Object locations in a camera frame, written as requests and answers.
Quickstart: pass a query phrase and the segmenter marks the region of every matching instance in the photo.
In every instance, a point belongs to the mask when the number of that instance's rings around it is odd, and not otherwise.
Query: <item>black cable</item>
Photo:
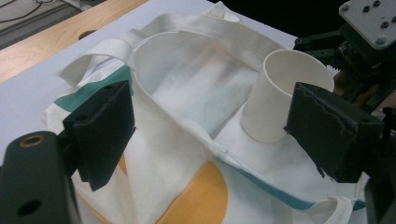
[[[49,0],[49,1],[44,1],[44,0],[39,1],[39,0],[35,0],[35,1],[38,3],[38,6],[37,6],[35,9],[33,9],[32,11],[30,11],[29,13],[27,13],[26,15],[23,15],[23,16],[14,18],[14,19],[10,19],[10,20],[0,21],[0,23],[9,22],[9,21],[16,21],[16,20],[19,20],[19,19],[23,19],[23,18],[29,16],[30,14],[36,12],[43,4],[50,3],[50,2],[52,2],[53,0]]]
[[[15,2],[15,1],[17,1],[17,0],[11,0],[11,1],[7,2],[7,3],[4,3],[3,5],[0,6],[0,8],[1,7],[5,7],[6,5],[9,5],[9,4],[11,4],[11,3]]]

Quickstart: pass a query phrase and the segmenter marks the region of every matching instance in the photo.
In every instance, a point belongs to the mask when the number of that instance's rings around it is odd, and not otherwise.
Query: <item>bag handle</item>
[[[317,213],[328,214],[329,207],[334,207],[325,224],[347,224],[353,211],[352,201],[345,197],[329,197],[327,201],[319,202],[307,212],[311,217]]]
[[[211,18],[208,23],[211,24],[210,26],[207,26],[206,22],[198,22],[200,23],[198,26],[196,22],[186,22],[186,17],[189,16],[182,14],[165,14],[153,20],[140,31],[133,29],[119,38],[102,40],[67,65],[58,76],[64,79],[69,85],[75,86],[82,80],[83,74],[85,74],[92,58],[95,56],[118,58],[129,66],[132,66],[132,62],[130,61],[132,59],[133,46],[151,35],[164,32],[185,31],[217,37],[221,32],[219,31],[219,27],[229,28],[230,25],[240,22],[240,19],[232,14],[231,10],[221,2],[216,3],[201,15],[190,15],[190,18],[195,17],[194,21],[197,21],[197,19],[200,20],[203,17]]]

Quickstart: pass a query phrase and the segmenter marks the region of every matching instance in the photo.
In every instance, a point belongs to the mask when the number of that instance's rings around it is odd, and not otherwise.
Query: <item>paper cup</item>
[[[245,103],[242,127],[254,139],[272,143],[282,139],[296,82],[334,88],[332,74],[316,58],[293,49],[280,49],[265,58]]]

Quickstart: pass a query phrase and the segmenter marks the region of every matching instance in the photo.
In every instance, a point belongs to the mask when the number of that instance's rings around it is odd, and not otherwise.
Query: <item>canvas fabric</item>
[[[73,175],[77,194],[108,223],[347,223],[361,183],[322,178],[291,136],[264,144],[240,125],[262,62],[283,48],[219,2],[87,50],[59,74],[71,88],[44,112],[49,130],[129,80],[136,131],[106,186]]]

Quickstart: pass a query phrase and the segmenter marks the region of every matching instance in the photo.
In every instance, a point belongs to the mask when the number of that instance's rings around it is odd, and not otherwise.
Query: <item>wooden table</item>
[[[0,50],[0,83],[98,30],[148,0],[107,0],[76,16]]]

